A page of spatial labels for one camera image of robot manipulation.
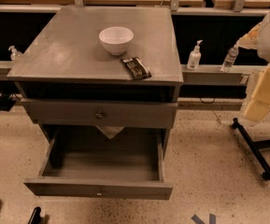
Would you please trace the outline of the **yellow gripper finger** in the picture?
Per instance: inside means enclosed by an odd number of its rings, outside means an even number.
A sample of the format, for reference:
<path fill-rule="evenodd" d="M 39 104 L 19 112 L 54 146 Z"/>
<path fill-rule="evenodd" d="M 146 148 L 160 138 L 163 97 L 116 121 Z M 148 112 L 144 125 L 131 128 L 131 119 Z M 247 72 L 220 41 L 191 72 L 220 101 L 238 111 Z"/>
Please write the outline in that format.
<path fill-rule="evenodd" d="M 270 112 L 270 64 L 260 73 L 254 91 L 243 113 L 243 117 L 259 122 Z"/>

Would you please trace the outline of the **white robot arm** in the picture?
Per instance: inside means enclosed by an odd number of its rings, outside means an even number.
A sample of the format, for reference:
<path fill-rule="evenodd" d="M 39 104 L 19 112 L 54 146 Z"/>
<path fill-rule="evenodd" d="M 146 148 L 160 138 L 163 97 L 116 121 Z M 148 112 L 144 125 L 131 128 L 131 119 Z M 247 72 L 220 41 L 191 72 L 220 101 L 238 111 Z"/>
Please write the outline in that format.
<path fill-rule="evenodd" d="M 270 11 L 260 23 L 238 39 L 237 45 L 243 49 L 256 49 L 258 56 L 268 62 L 259 73 L 243 114 L 245 119 L 259 122 L 270 112 Z"/>

